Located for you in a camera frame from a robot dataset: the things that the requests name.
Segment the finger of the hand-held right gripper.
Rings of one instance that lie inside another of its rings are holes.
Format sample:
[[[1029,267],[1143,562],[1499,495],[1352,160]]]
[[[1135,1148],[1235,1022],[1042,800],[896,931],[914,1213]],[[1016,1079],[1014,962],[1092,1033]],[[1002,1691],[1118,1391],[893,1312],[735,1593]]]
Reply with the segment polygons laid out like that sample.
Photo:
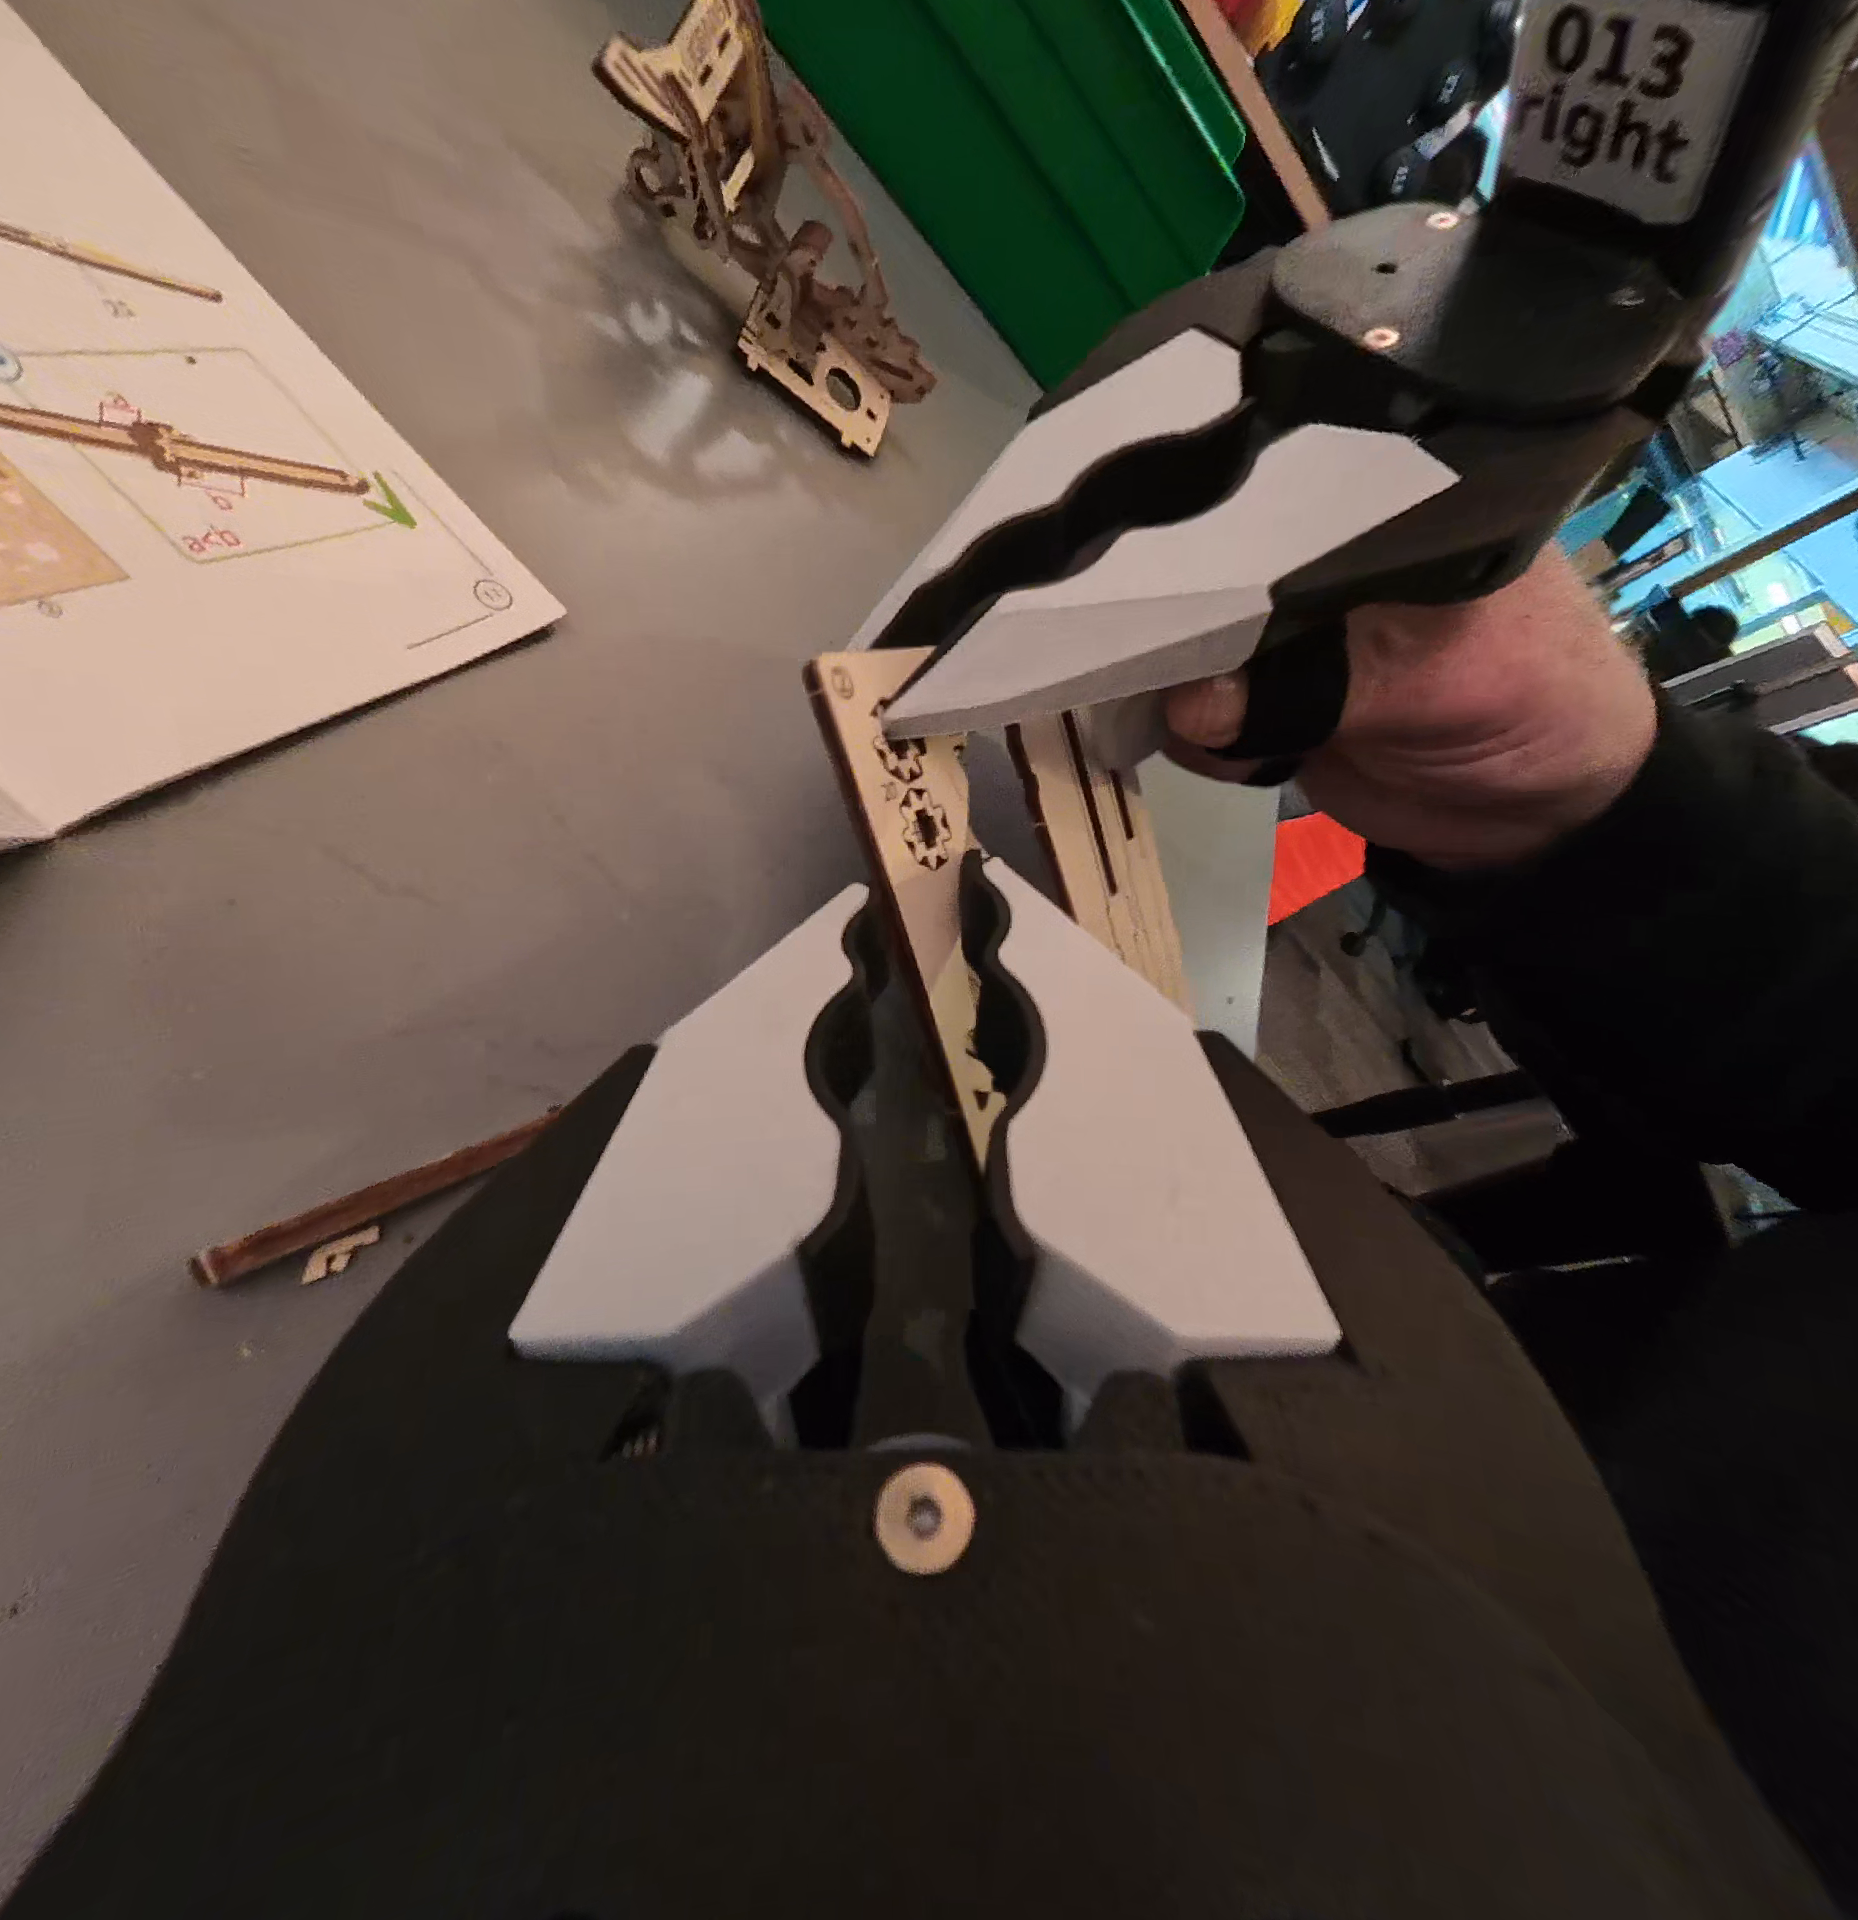
[[[1240,349],[1188,327],[1027,424],[849,639],[877,646],[910,596],[1017,515],[1056,508],[1100,460],[1224,418],[1243,398]]]
[[[893,698],[884,729],[961,734],[1226,672],[1254,650],[1278,580],[1457,483],[1411,438],[1298,427],[1198,515],[1121,534],[1079,574],[1002,596]]]

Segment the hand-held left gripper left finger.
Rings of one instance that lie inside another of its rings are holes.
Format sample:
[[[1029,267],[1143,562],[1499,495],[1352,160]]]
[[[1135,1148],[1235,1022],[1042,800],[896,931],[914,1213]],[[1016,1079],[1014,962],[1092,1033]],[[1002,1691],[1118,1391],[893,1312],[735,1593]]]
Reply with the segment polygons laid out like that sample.
[[[853,883],[634,1051],[510,1353],[727,1374],[778,1446],[835,1446],[871,1301],[849,1123],[883,985],[883,929]]]

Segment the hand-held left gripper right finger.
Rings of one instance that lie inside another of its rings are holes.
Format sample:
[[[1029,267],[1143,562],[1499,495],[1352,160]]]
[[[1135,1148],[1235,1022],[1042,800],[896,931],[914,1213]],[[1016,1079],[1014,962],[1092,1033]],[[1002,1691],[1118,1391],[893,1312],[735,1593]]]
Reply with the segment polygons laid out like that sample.
[[[1009,1446],[1061,1446],[1115,1376],[1343,1344],[1209,1036],[1002,862],[967,854],[976,1046],[1004,1097],[967,1328]]]

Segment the laser-cut wooden parts sheet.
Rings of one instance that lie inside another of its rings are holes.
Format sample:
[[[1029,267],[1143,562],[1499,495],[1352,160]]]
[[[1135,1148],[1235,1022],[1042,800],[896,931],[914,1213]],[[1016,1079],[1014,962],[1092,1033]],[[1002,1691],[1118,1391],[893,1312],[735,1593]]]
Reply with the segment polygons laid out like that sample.
[[[974,1042],[982,989],[965,957],[961,877],[965,854],[982,846],[971,825],[967,743],[892,740],[883,729],[924,657],[922,649],[821,656],[804,666],[804,693],[947,1105],[962,1117],[976,1170],[984,1170],[1007,1097]],[[1138,775],[1105,764],[1082,712],[1014,723],[1007,743],[1065,911],[1190,1014],[1182,938]]]

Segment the person's right forearm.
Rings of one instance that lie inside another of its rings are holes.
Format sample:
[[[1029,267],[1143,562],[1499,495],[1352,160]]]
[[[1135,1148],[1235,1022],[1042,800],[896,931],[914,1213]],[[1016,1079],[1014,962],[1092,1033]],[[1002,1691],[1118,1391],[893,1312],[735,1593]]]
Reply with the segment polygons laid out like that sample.
[[[1657,706],[1633,784],[1518,864],[1373,842],[1567,1117],[1858,1213],[1858,811],[1788,742]]]

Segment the assembled wooden model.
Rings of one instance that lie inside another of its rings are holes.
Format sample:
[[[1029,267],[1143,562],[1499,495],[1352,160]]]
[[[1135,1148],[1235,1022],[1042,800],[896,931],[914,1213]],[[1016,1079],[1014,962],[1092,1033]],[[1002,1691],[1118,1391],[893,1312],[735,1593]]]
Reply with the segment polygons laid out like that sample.
[[[665,40],[610,36],[591,70],[647,132],[629,202],[737,309],[746,369],[844,451],[877,456],[893,409],[930,398],[938,373],[896,317],[821,105],[771,76],[758,6],[684,6]]]

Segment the person's right hand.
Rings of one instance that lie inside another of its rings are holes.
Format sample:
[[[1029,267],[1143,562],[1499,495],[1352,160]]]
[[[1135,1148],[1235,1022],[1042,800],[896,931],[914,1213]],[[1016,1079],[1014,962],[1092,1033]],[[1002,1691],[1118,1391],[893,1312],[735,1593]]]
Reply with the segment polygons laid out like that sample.
[[[1310,807],[1427,868],[1514,868],[1597,822],[1661,717],[1556,543],[1467,605],[1348,615],[1337,731],[1296,759]]]

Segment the green plastic bin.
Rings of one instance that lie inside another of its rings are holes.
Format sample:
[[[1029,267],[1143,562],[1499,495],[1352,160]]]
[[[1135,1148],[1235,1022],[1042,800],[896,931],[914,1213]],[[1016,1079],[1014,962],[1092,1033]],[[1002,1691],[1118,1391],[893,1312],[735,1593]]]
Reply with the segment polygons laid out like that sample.
[[[1204,278],[1243,116],[1173,3],[763,3],[774,52],[1024,369],[1058,388]]]

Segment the dark wooden stick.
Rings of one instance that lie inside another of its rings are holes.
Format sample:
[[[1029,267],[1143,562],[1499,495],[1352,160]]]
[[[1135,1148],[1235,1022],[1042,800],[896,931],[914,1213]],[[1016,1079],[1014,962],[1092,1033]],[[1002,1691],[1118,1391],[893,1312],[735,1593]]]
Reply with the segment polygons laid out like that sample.
[[[474,1141],[419,1169],[324,1202],[313,1211],[269,1224],[235,1241],[209,1246],[188,1261],[188,1272],[201,1288],[225,1288],[283,1261],[305,1263],[308,1255],[324,1241],[372,1222],[384,1224],[397,1213],[407,1213],[413,1207],[482,1179],[543,1139],[557,1117],[561,1117],[561,1108],[548,1108],[545,1115],[507,1134]]]

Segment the white instruction booklet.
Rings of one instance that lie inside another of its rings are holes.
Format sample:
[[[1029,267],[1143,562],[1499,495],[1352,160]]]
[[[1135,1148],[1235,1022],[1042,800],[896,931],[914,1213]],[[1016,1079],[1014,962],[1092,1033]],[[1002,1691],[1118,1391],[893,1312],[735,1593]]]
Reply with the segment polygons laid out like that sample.
[[[0,6],[0,853],[561,613]]]

